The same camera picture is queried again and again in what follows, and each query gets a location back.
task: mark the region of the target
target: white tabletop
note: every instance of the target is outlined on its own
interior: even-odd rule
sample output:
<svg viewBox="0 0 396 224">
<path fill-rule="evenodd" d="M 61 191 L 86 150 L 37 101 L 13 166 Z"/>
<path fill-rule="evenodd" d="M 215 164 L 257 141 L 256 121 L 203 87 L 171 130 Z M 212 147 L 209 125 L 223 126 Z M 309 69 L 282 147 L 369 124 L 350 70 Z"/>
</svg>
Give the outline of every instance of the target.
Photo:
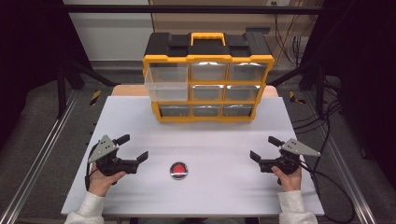
<svg viewBox="0 0 396 224">
<path fill-rule="evenodd" d="M 103 215 L 116 217 L 263 217 L 280 213 L 274 174 L 260 172 L 249 157 L 279 157 L 268 136 L 295 138 L 282 98 L 262 98 L 251 122 L 160 123 L 146 96 L 109 96 L 62 209 L 78 210 L 86 190 L 84 176 L 92 146 L 107 134 L 131 135 L 117 156 L 135 160 L 148 151 L 136 175 L 126 175 L 106 195 Z M 189 169 L 182 180 L 169 174 L 174 162 Z M 308 210 L 323 215 L 312 180 L 303 172 L 302 192 Z"/>
</svg>

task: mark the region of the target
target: person's arm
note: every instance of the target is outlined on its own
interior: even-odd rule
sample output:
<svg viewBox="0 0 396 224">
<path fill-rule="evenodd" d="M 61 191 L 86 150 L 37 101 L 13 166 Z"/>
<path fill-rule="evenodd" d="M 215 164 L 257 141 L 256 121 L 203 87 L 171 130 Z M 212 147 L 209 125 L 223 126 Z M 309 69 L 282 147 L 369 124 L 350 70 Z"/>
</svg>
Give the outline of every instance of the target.
<svg viewBox="0 0 396 224">
<path fill-rule="evenodd" d="M 279 214 L 280 224 L 316 224 L 317 217 L 311 211 L 306 211 L 301 193 L 302 169 L 299 167 L 293 174 L 285 175 L 276 166 L 272 167 L 279 177 L 285 192 L 278 193 L 282 213 Z"/>
<path fill-rule="evenodd" d="M 125 176 L 125 172 L 119 172 L 113 176 L 105 176 L 92 166 L 90 188 L 85 195 L 78 211 L 72 211 L 67 215 L 65 224 L 79 223 L 105 223 L 102 212 L 105 207 L 105 196 L 110 186 Z"/>
</svg>

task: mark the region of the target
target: round button base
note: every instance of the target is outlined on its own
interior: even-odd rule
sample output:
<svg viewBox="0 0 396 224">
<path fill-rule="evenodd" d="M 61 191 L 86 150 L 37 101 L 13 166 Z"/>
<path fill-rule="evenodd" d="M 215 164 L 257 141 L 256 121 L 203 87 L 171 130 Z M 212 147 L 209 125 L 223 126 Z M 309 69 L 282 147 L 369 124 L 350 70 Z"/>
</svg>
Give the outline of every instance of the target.
<svg viewBox="0 0 396 224">
<path fill-rule="evenodd" d="M 171 166 L 170 173 L 175 180 L 183 179 L 188 173 L 187 166 L 184 164 L 184 162 L 175 162 Z"/>
</svg>

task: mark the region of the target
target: storage organizer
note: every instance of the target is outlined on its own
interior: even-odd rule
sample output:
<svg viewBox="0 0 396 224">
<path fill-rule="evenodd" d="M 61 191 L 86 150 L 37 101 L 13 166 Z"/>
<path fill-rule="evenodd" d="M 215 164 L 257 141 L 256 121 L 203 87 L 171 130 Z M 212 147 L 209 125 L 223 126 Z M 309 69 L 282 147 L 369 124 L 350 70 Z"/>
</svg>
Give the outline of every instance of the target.
<svg viewBox="0 0 396 224">
<path fill-rule="evenodd" d="M 150 36 L 143 75 L 159 121 L 255 118 L 274 58 L 260 33 Z"/>
</svg>

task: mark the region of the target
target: silver rod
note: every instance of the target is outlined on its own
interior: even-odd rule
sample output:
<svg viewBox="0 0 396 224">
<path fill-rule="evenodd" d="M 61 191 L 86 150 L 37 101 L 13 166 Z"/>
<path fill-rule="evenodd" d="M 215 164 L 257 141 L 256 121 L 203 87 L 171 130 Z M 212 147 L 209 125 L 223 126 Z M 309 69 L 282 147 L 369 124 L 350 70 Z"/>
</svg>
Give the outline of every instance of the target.
<svg viewBox="0 0 396 224">
<path fill-rule="evenodd" d="M 45 162 L 50 155 L 53 146 L 56 143 L 56 140 L 59 137 L 65 123 L 67 122 L 71 111 L 73 110 L 74 105 L 76 104 L 76 100 L 80 94 L 80 91 L 72 90 L 71 95 L 67 102 L 67 108 L 64 111 L 64 115 L 55 121 L 43 147 L 37 154 L 35 161 L 30 167 L 29 172 L 26 177 L 23 179 L 20 187 L 18 188 L 17 193 L 14 198 L 8 205 L 6 211 L 3 213 L 0 219 L 0 223 L 2 224 L 13 224 L 18 214 L 20 213 L 24 203 L 26 202 L 27 197 L 29 196 L 35 182 L 37 181 L 41 170 L 43 169 Z"/>
<path fill-rule="evenodd" d="M 307 104 L 311 108 L 313 114 L 316 114 L 315 106 L 314 106 L 314 97 L 312 96 L 312 92 L 309 91 L 303 91 L 303 94 L 305 96 L 305 99 L 307 100 Z M 325 138 L 326 133 L 328 131 L 327 124 L 323 124 L 320 126 L 321 133 L 323 135 L 323 138 Z M 355 181 L 355 178 L 353 177 L 351 171 L 349 170 L 346 162 L 344 161 L 340 150 L 338 149 L 337 145 L 334 142 L 334 139 L 332 138 L 332 135 L 329 134 L 328 138 L 328 146 L 329 146 L 329 152 L 332 157 L 332 162 L 334 163 L 334 167 L 337 170 L 337 173 L 340 175 L 341 181 L 344 184 L 344 187 L 346 188 L 346 191 L 348 192 L 349 196 L 352 199 L 352 202 L 355 205 L 355 210 L 356 214 L 358 215 L 359 219 L 361 220 L 361 223 L 364 224 L 375 224 L 375 218 L 374 215 L 367 204 L 366 200 L 364 199 L 363 194 L 361 193 L 361 189 L 359 188 L 358 184 Z"/>
<path fill-rule="evenodd" d="M 259 6 L 177 6 L 177 5 L 50 5 L 39 9 L 70 13 L 214 13 L 214 14 L 283 14 L 322 15 L 337 13 L 341 8 L 323 7 L 259 7 Z"/>
</svg>

